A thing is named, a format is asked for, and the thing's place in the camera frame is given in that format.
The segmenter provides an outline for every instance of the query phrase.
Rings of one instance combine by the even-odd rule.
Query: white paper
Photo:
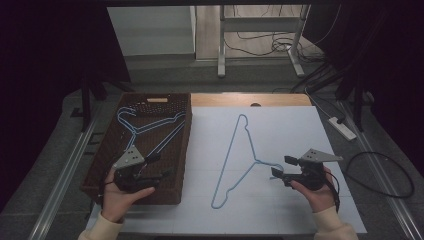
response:
[[[280,164],[287,173],[298,166],[284,156],[301,157],[310,148],[333,154],[315,107],[193,107],[182,201],[172,206],[133,206],[123,232],[168,235],[313,234],[316,227],[306,199],[270,179],[271,167],[256,164],[229,192],[220,209],[212,199],[228,154],[214,206],[223,203],[256,159]],[[232,141],[237,120],[239,125]],[[252,151],[248,133],[253,143]],[[337,163],[325,163],[340,183],[339,215],[357,233],[366,229]],[[99,208],[93,209],[91,227]]]

